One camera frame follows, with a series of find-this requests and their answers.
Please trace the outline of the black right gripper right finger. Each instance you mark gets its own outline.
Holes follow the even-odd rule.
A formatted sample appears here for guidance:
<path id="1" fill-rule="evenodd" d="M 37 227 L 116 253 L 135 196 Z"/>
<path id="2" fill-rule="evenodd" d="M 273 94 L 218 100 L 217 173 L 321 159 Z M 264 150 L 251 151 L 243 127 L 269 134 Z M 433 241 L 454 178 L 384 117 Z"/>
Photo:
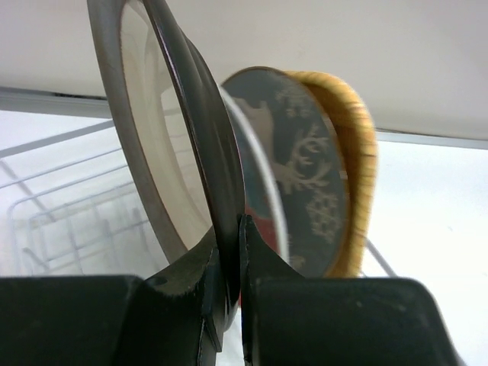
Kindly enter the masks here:
<path id="1" fill-rule="evenodd" d="M 239 225 L 247 365 L 455 365 L 433 296 L 407 278 L 305 278 Z"/>

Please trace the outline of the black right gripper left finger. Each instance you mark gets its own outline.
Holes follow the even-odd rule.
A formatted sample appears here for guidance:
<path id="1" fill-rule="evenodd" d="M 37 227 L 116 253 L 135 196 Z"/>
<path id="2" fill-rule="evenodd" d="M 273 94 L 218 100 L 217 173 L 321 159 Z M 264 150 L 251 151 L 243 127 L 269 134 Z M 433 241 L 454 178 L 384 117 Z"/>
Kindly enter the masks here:
<path id="1" fill-rule="evenodd" d="M 133 275 L 4 278 L 3 365 L 213 365 L 223 345 L 217 250 L 190 287 L 175 263 Z"/>

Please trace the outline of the red teal patterned plate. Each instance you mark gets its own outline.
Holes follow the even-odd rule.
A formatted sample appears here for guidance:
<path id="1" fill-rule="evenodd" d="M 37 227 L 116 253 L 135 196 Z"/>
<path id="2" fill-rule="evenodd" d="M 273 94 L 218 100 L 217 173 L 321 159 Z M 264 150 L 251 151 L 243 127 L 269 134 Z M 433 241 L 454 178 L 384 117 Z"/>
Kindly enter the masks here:
<path id="1" fill-rule="evenodd" d="M 289 266 L 287 220 L 264 147 L 237 102 L 222 87 L 220 96 L 231 116 L 244 178 L 246 212 L 257 220 L 260 237 L 244 246 L 241 279 L 255 284 L 293 274 Z"/>

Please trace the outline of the grey plate deer pattern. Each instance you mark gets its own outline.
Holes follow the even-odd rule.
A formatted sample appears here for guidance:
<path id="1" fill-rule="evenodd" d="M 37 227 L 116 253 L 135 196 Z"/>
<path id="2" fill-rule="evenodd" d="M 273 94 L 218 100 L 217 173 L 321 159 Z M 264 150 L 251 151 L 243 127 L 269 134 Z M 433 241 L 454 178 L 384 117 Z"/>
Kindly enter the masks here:
<path id="1" fill-rule="evenodd" d="M 278 69 L 250 67 L 223 88 L 241 107 L 264 147 L 287 220 L 291 267 L 325 276 L 350 221 L 348 179 L 336 132 L 312 93 Z"/>

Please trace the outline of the orange woven square plate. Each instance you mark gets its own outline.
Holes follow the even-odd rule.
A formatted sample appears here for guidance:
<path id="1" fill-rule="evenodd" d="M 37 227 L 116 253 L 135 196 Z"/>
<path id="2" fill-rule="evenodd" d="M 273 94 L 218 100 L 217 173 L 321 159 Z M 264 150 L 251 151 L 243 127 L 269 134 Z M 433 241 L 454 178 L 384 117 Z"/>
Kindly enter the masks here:
<path id="1" fill-rule="evenodd" d="M 342 79 L 325 72 L 286 73 L 304 84 L 323 107 L 335 128 L 348 176 L 351 205 L 345 242 L 329 278 L 359 275 L 371 218 L 377 177 L 377 140 L 374 122 L 360 95 Z"/>

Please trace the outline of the cream plate brown rim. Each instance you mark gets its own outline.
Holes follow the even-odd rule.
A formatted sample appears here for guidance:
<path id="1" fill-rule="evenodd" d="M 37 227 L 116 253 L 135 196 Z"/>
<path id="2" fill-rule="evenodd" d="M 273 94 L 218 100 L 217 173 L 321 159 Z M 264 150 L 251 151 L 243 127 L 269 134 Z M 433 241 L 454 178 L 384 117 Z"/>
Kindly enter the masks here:
<path id="1" fill-rule="evenodd" d="M 160 246 L 175 262 L 213 240 L 231 323 L 244 187 L 218 85 L 166 2 L 90 1 L 88 16 L 114 126 Z"/>

